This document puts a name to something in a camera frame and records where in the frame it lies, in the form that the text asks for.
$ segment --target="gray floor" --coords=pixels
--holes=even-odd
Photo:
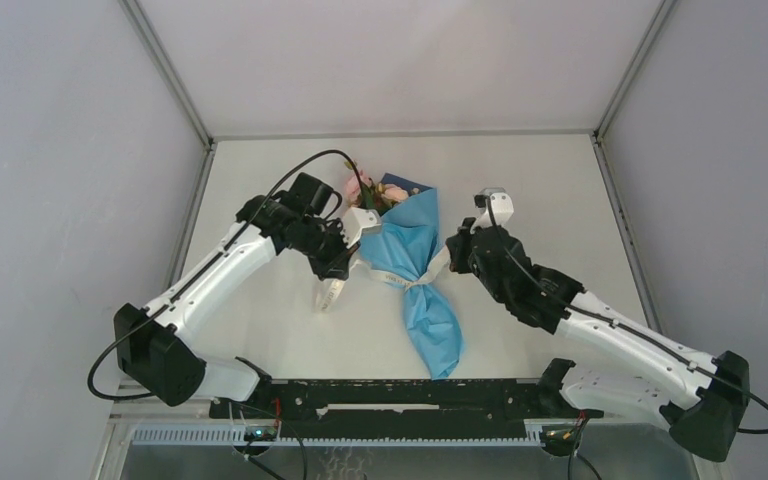
[[[529,447],[342,447],[306,449],[310,480],[564,479],[566,458]],[[131,447],[123,479],[269,479],[228,447]],[[648,426],[587,427],[581,453],[607,479],[695,479],[690,456]],[[273,448],[259,459],[287,480],[302,478],[298,448]],[[580,462],[575,479],[595,477]]]

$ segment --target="pink flower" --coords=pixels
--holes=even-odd
[[[367,187],[371,187],[372,179],[363,173],[363,170],[358,170],[358,172],[360,172],[361,181],[365,183]],[[346,180],[343,192],[346,194],[346,199],[348,199],[349,203],[355,204],[358,201],[358,198],[360,197],[360,185],[357,183],[357,177],[354,173],[349,175],[349,179]]]
[[[384,193],[382,196],[387,200],[392,200],[394,202],[404,202],[408,199],[410,194],[402,187],[388,184],[384,186]]]

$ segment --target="white wall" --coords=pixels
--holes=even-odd
[[[607,146],[669,332],[746,357],[768,400],[768,1],[681,2]],[[730,462],[768,478],[768,437]]]
[[[89,474],[87,370],[163,288],[200,157],[116,2],[0,1],[0,478]]]
[[[659,0],[142,0],[211,133],[593,130]]]

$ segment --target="flower bouquet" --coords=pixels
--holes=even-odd
[[[373,278],[404,290],[408,336],[431,378],[447,378],[460,359],[463,336],[449,301],[431,285],[449,263],[439,238],[437,190],[390,173],[375,182],[359,171],[361,183],[354,174],[346,181],[346,199],[353,206],[371,203],[382,223],[380,233],[361,241],[359,262]]]

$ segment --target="white cable tray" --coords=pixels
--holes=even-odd
[[[511,447],[540,446],[543,426],[525,424],[525,436],[519,438],[472,438],[472,439],[353,439],[353,438],[303,438],[309,447]],[[231,446],[248,443],[243,425],[140,425],[134,432],[133,445],[184,445],[184,446]],[[253,442],[254,446],[298,446],[295,438],[279,437],[275,441]]]

